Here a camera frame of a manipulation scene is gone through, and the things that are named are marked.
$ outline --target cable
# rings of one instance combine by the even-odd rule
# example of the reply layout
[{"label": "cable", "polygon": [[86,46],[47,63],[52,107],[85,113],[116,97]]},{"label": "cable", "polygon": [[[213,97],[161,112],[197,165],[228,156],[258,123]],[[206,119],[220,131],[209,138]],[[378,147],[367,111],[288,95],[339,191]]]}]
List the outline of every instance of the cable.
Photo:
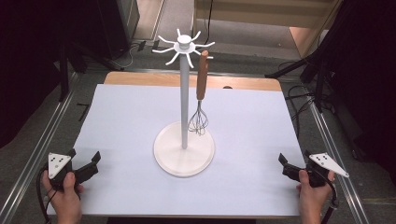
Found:
[{"label": "cable", "polygon": [[312,105],[312,103],[314,103],[314,99],[309,99],[307,102],[305,102],[305,103],[300,107],[300,109],[297,111],[297,113],[296,113],[293,117],[291,117],[291,120],[294,120],[294,119],[298,118],[298,116],[299,116],[302,112],[304,112],[305,110],[308,109],[308,106],[307,106],[307,105]]},{"label": "cable", "polygon": [[280,71],[280,66],[282,66],[283,64],[286,64],[286,63],[297,63],[297,61],[288,61],[288,62],[280,63],[280,64],[277,66],[277,71]]},{"label": "cable", "polygon": [[[140,45],[139,43],[132,43],[130,48],[135,48],[135,47],[138,47],[139,45]],[[117,58],[115,58],[115,59],[112,59],[112,60],[110,60],[110,61],[116,61],[116,60],[118,60],[120,57],[122,57],[122,55],[123,55],[123,54],[121,54],[119,57],[117,57]]]},{"label": "cable", "polygon": [[291,88],[289,89],[289,91],[288,91],[288,98],[290,99],[291,107],[293,108],[293,111],[294,111],[294,113],[295,113],[291,120],[296,119],[296,129],[297,129],[297,130],[296,130],[296,135],[297,135],[297,139],[299,138],[299,135],[300,135],[300,119],[299,119],[298,115],[299,115],[302,111],[301,111],[301,112],[297,111],[297,107],[295,106],[294,102],[291,100],[290,93],[291,93],[291,91],[292,91],[293,89],[298,88],[298,87],[304,88],[304,86],[293,86],[293,87],[291,87]]},{"label": "cable", "polygon": [[207,41],[209,40],[210,37],[210,19],[212,18],[212,7],[213,7],[213,0],[210,1],[209,20],[207,21],[207,38],[204,45],[207,44]]},{"label": "cable", "polygon": [[55,193],[53,193],[52,196],[49,198],[49,201],[48,201],[48,203],[47,203],[47,205],[46,205],[46,213],[47,213],[47,210],[49,209],[50,201],[52,201],[53,197],[55,197],[55,194],[56,194],[57,192],[58,192],[58,190],[55,190]]},{"label": "cable", "polygon": [[111,61],[111,62],[114,63],[116,66],[119,66],[120,68],[127,68],[127,67],[131,66],[131,64],[134,62],[134,57],[132,57],[132,50],[137,48],[138,46],[139,45],[135,45],[135,46],[132,46],[131,49],[129,49],[129,56],[131,56],[131,62],[128,63],[127,65],[122,65],[122,64],[116,63],[114,61]]},{"label": "cable", "polygon": [[309,93],[301,94],[301,95],[287,96],[287,97],[285,97],[285,100],[290,100],[290,99],[294,99],[294,98],[300,98],[300,97],[303,97],[303,96],[315,96],[315,94],[313,92],[309,92]]},{"label": "cable", "polygon": [[329,208],[327,209],[326,214],[324,215],[324,218],[323,218],[322,221],[321,221],[321,224],[326,224],[326,223],[327,223],[327,221],[329,220],[329,218],[330,218],[330,216],[332,215],[332,212],[333,212],[334,210],[335,210],[334,208],[332,208],[331,206],[329,206]]},{"label": "cable", "polygon": [[210,1],[209,19],[207,20],[207,28],[206,28],[206,20],[204,20],[204,26],[207,31],[207,38],[206,38],[204,45],[207,44],[207,41],[209,41],[209,37],[210,37],[210,19],[212,18],[212,8],[213,8],[213,0]]},{"label": "cable", "polygon": [[44,206],[43,197],[41,195],[41,185],[40,185],[41,184],[41,182],[40,182],[41,176],[43,175],[44,171],[47,170],[47,169],[48,169],[48,165],[45,165],[38,172],[37,178],[35,180],[35,190],[36,190],[36,193],[37,193],[37,199],[38,199],[38,202],[40,204],[40,209],[41,209],[41,212],[42,212],[42,214],[44,216],[44,219],[46,219],[46,223],[50,223],[50,217],[47,214],[47,209]]}]

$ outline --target metal whisk wires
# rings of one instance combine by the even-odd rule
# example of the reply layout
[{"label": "metal whisk wires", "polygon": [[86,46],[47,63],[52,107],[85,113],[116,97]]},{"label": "metal whisk wires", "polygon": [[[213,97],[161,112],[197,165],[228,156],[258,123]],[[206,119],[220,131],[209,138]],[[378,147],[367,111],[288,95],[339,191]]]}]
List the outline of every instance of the metal whisk wires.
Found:
[{"label": "metal whisk wires", "polygon": [[204,135],[205,128],[209,124],[209,120],[207,119],[206,113],[201,108],[201,103],[202,101],[198,101],[198,108],[189,121],[189,131],[195,132],[199,135]]}]

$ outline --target white stand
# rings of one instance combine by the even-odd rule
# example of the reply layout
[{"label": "white stand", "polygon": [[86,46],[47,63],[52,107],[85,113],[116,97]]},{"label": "white stand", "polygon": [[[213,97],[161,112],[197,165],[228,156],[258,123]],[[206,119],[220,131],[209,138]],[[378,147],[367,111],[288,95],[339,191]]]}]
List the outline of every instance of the white stand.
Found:
[{"label": "white stand", "polygon": [[175,61],[180,54],[180,104],[181,104],[181,122],[173,123],[165,127],[157,136],[154,143],[155,160],[169,174],[187,177],[200,173],[212,161],[215,154],[215,143],[208,131],[205,135],[188,132],[189,117],[189,75],[191,63],[190,53],[194,52],[201,55],[196,47],[206,48],[214,45],[195,45],[193,40],[197,39],[199,34],[191,39],[188,35],[181,35],[177,29],[177,42],[168,41],[159,38],[166,43],[174,44],[170,49],[153,50],[156,53],[165,53],[172,49],[176,54],[166,65]]},{"label": "white stand", "polygon": [[202,172],[212,162],[215,142],[209,132],[204,135],[188,133],[189,146],[180,144],[180,122],[166,126],[154,142],[154,156],[169,174],[188,177]]}]

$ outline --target wooden table edge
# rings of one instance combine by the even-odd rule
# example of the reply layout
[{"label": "wooden table edge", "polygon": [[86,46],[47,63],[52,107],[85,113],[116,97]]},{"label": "wooden table edge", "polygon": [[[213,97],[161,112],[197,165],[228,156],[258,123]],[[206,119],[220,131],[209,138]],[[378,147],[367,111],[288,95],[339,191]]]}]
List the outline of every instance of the wooden table edge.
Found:
[{"label": "wooden table edge", "polygon": [[[190,86],[196,87],[196,75],[190,76]],[[110,72],[104,84],[142,86],[180,86],[179,74]],[[278,80],[261,77],[207,77],[208,88],[231,87],[238,90],[282,91]]]}]

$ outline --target wooden handle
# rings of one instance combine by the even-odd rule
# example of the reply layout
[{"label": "wooden handle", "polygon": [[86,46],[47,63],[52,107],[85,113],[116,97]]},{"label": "wooden handle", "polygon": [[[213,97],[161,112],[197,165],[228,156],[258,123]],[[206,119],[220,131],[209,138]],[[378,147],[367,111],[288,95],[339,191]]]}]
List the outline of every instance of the wooden handle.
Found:
[{"label": "wooden handle", "polygon": [[206,91],[206,80],[208,71],[207,56],[209,52],[204,50],[199,58],[198,78],[197,78],[197,100],[203,100],[205,98]]}]

